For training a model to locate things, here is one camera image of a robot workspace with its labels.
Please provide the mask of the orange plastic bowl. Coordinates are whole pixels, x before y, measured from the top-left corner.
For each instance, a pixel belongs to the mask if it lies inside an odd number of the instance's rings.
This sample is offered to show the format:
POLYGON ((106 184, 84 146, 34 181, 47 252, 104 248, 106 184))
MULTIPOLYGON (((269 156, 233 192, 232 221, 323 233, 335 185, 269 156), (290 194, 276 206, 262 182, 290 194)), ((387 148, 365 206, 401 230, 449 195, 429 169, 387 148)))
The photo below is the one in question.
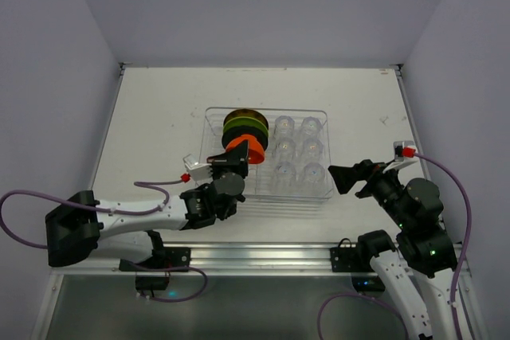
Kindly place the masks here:
POLYGON ((226 151, 231 151, 241 145, 244 141, 248 143, 248 163, 250 165, 259 165, 265 160, 265 149, 257 138, 250 134, 243 134, 230 141, 226 146, 226 151))

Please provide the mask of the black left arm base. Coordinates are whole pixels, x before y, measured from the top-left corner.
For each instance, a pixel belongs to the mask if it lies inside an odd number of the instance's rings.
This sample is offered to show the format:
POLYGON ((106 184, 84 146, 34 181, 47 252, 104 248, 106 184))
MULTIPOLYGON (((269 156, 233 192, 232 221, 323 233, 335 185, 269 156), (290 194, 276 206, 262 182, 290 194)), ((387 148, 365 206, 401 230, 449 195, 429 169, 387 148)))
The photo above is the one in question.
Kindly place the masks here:
POLYGON ((152 255, 137 264, 127 260, 121 260, 119 270, 121 272, 153 272, 167 268, 187 268, 190 265, 191 248, 189 247, 164 247, 154 250, 152 255))

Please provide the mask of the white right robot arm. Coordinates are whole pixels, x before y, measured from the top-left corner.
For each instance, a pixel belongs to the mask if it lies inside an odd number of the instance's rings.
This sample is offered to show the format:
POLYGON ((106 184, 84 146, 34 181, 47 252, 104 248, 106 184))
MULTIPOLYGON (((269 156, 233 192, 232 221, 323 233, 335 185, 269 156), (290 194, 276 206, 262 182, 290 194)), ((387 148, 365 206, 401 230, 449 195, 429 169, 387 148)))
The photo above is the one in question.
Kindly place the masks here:
POLYGON ((439 224, 444 206, 438 187, 424 178, 403 185, 398 172, 410 157, 390 162, 363 160, 354 166, 329 166, 340 194, 357 182, 359 199, 372 197, 398 226, 392 239, 380 229, 359 236, 358 261, 371 268, 390 293, 410 338, 461 339, 457 281, 461 262, 453 242, 439 224))

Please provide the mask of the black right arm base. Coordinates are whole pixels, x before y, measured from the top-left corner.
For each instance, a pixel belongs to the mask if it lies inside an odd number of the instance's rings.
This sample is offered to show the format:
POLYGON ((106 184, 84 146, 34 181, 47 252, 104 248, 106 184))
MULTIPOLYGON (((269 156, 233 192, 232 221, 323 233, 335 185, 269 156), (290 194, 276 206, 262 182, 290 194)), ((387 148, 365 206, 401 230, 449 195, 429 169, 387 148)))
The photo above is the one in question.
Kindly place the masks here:
POLYGON ((362 266, 359 263, 357 248, 349 238, 344 237, 339 243, 329 248, 331 271, 359 272, 362 266))

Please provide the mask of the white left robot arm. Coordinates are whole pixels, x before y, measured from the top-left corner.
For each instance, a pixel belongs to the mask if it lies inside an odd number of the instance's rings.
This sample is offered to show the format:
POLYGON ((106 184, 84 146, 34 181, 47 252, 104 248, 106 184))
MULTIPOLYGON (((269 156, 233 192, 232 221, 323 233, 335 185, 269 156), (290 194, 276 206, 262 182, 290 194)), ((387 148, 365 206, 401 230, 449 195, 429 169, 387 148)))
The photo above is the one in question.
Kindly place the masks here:
POLYGON ((159 230, 196 230, 224 221, 243 202, 249 172, 249 143, 196 161, 183 159, 186 176, 198 182, 178 196, 153 201, 100 201, 84 190, 60 203, 45 217, 48 263, 52 268, 89 257, 163 262, 159 230))

